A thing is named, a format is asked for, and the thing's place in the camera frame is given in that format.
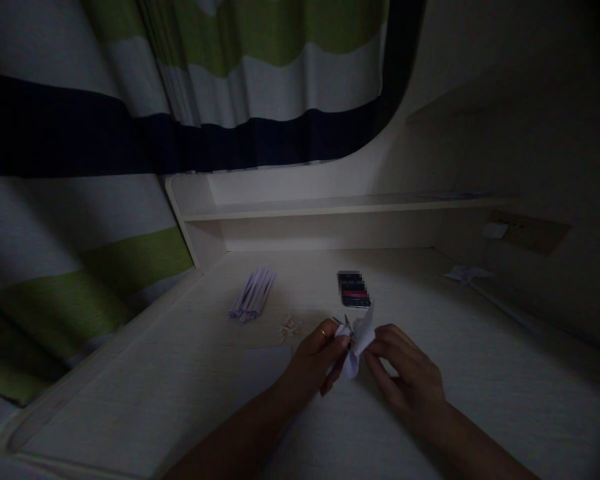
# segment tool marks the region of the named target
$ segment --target small paper pieces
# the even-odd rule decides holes
[[[264,268],[258,268],[255,273],[250,273],[245,287],[233,302],[227,318],[237,318],[241,325],[258,318],[276,275],[276,272]]]
[[[348,379],[354,379],[356,375],[358,375],[360,355],[362,355],[365,348],[367,348],[375,338],[375,330],[373,328],[373,306],[374,303],[371,304],[364,318],[356,319],[353,322],[353,331],[349,330],[346,325],[340,325],[335,332],[336,337],[340,337],[341,335],[349,335],[351,337],[352,346],[347,354],[345,363],[342,366],[342,371]]]
[[[291,320],[291,316],[287,314],[287,316],[285,317],[285,322],[278,329],[278,332],[280,332],[280,343],[284,343],[284,341],[290,335],[299,337],[300,335],[302,335],[302,322],[294,322],[293,320]]]
[[[444,276],[451,280],[457,280],[460,282],[460,285],[467,285],[475,277],[492,277],[493,274],[490,271],[478,267],[456,265],[449,273],[445,273]]]

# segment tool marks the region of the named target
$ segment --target green stripe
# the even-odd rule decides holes
[[[0,395],[18,405],[27,404],[50,384],[0,359]]]
[[[121,298],[193,266],[178,227],[110,243],[80,257]]]
[[[26,373],[52,380],[64,366],[0,313],[0,359]]]
[[[83,0],[82,6],[102,43],[147,37],[135,0]]]
[[[86,270],[27,280],[0,290],[0,310],[56,358],[114,332],[132,313]]]
[[[83,0],[100,41],[147,37],[165,65],[200,65],[226,77],[245,55],[283,67],[308,42],[346,54],[357,50],[387,21],[389,0],[225,1],[208,15],[193,0]]]

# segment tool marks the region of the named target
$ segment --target scissors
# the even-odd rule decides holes
[[[334,317],[334,316],[331,316],[331,318],[332,318],[332,319],[334,319],[334,320],[335,320],[335,322],[336,322],[338,325],[343,325],[343,326],[345,326],[345,327],[346,327],[346,328],[348,328],[348,329],[349,329],[349,331],[351,332],[351,334],[350,334],[350,336],[349,336],[349,338],[350,338],[351,340],[350,340],[350,342],[349,342],[349,346],[347,346],[347,350],[351,350],[351,346],[353,345],[353,342],[355,341],[355,332],[354,332],[354,330],[353,330],[353,326],[350,324],[350,322],[349,322],[349,319],[347,318],[347,314],[345,314],[345,322],[344,322],[344,323],[342,323],[340,320],[338,320],[338,319],[337,319],[336,317]]]

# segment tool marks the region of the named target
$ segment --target desk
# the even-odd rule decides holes
[[[244,326],[226,320],[247,275],[260,266],[278,273],[263,315]],[[336,272],[360,270],[376,301],[375,324],[408,332],[440,367],[457,408],[541,477],[595,476],[600,388],[529,341],[472,289],[442,277],[452,266],[433,249],[228,253],[32,404],[2,441],[15,458],[71,478],[148,478],[170,452],[176,457],[231,414],[244,350],[278,345],[288,313],[304,322],[304,335],[342,314]],[[362,368],[312,402],[264,477],[439,474]]]

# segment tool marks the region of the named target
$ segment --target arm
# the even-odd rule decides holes
[[[307,406],[318,390],[326,395],[340,376],[349,338],[334,339],[336,330],[332,320],[322,322],[302,340],[289,366],[270,389],[202,440],[168,470],[163,480],[255,476],[289,420]]]
[[[365,361],[390,408],[430,442],[463,478],[538,480],[445,398],[438,367],[395,325],[376,329]],[[399,377],[392,378],[379,358]]]

